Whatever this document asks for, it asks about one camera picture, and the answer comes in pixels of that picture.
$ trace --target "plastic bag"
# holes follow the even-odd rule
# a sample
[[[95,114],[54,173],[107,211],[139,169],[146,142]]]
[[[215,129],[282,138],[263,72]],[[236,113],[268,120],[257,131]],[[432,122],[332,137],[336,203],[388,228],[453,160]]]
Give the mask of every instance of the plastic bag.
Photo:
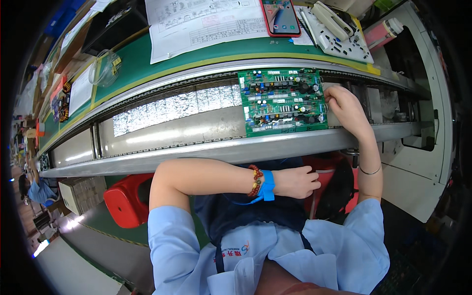
[[[41,77],[41,93],[43,93],[46,87],[48,86],[49,73],[51,72],[51,67],[52,61],[45,63],[41,73],[39,74],[39,77]]]
[[[33,98],[34,98],[34,91],[36,89],[36,85],[38,83],[38,77],[40,69],[38,68],[33,73],[33,77],[31,80],[26,84],[25,89],[21,93],[20,97],[17,100],[15,105],[15,110],[13,111],[13,115],[30,115],[33,113]]]

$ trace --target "hand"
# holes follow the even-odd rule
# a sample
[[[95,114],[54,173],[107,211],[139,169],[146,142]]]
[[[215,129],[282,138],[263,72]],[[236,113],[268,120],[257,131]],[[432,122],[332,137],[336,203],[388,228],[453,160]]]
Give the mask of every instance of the hand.
[[[321,183],[317,181],[318,173],[309,173],[310,166],[272,171],[274,175],[274,194],[304,199],[309,197],[313,190],[320,188]]]
[[[374,136],[361,103],[354,94],[337,85],[328,87],[323,94],[325,102],[329,104],[329,109],[333,111],[347,131],[351,132],[358,140]]]

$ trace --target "pink bottle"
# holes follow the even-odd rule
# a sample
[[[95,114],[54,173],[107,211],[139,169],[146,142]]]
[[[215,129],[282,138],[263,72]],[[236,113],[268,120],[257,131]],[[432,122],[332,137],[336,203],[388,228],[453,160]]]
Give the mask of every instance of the pink bottle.
[[[384,20],[377,26],[364,33],[365,42],[371,52],[387,44],[403,31],[403,24],[398,19]]]

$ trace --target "metal rail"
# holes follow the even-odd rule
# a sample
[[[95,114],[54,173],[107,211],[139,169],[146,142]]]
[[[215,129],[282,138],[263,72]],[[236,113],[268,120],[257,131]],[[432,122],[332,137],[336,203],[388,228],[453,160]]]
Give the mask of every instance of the metal rail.
[[[372,126],[377,142],[421,133],[421,123],[393,123]],[[344,128],[269,135],[253,138],[226,138],[211,142],[131,152],[41,172],[42,177],[83,177],[150,173],[165,160],[210,158],[232,164],[274,160],[355,147],[358,142]]]

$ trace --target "red bead bracelet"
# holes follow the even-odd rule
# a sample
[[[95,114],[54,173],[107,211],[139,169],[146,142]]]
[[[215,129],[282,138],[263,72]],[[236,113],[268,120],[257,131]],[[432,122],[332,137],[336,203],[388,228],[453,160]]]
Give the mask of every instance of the red bead bracelet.
[[[256,165],[249,165],[249,169],[254,170],[254,183],[253,183],[253,190],[248,193],[247,195],[250,197],[254,197],[259,192],[261,187],[261,177],[264,176],[264,173],[256,167]]]

